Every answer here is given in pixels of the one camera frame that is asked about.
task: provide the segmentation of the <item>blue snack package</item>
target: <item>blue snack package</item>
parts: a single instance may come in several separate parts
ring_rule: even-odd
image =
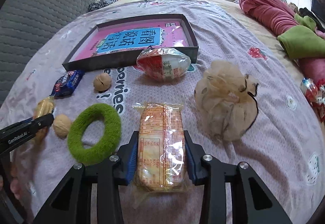
[[[54,85],[51,96],[61,97],[71,95],[78,86],[82,76],[82,70],[69,71],[60,77]]]

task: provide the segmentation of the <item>yellow wrapped snack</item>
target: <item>yellow wrapped snack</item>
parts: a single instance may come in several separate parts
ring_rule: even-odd
[[[50,96],[41,100],[34,111],[33,119],[44,116],[45,114],[52,113],[54,108],[54,97]],[[33,138],[34,143],[40,144],[46,134],[48,133],[48,127],[40,129],[36,136]]]
[[[143,110],[136,182],[150,191],[180,190],[186,173],[180,105],[147,103],[136,108]]]

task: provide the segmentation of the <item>gray quilted headboard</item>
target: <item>gray quilted headboard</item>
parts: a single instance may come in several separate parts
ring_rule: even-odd
[[[0,107],[30,58],[98,0],[6,0],[0,10]]]

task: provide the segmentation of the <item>green hair tie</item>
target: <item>green hair tie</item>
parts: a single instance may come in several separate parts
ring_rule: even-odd
[[[93,121],[104,118],[104,135],[99,142],[85,149],[82,136]],[[72,156],[84,165],[100,163],[115,151],[121,137],[121,120],[116,110],[107,104],[98,103],[86,108],[72,123],[68,134],[68,148]]]

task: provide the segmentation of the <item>metal bolt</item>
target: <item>metal bolt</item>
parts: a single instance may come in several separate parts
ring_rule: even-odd
[[[74,169],[79,170],[82,167],[82,163],[76,163],[74,164]]]
[[[212,156],[209,155],[209,154],[205,154],[205,155],[203,155],[203,159],[204,159],[205,161],[211,161],[211,160],[212,160]]]
[[[116,162],[118,159],[120,159],[117,155],[111,155],[110,157],[109,157],[109,159],[112,161],[112,162]]]
[[[241,162],[241,163],[239,164],[239,166],[240,166],[242,169],[247,169],[247,168],[248,168],[248,163]]]

